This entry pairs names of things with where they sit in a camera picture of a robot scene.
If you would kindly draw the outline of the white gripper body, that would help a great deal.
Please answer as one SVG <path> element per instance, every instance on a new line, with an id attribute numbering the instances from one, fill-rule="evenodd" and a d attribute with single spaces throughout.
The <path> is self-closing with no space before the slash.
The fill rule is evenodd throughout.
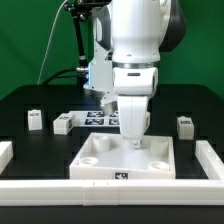
<path id="1" fill-rule="evenodd" d="M 117 103 L 121 135 L 140 141 L 145 132 L 148 97 L 119 96 Z"/>

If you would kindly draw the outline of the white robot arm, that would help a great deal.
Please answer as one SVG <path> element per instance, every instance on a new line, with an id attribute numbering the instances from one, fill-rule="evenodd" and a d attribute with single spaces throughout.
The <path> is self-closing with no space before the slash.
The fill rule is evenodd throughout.
<path id="1" fill-rule="evenodd" d="M 109 0 L 93 10 L 94 56 L 84 89 L 101 97 L 104 114 L 119 115 L 122 137 L 136 148 L 149 127 L 160 54 L 185 32 L 179 0 Z"/>

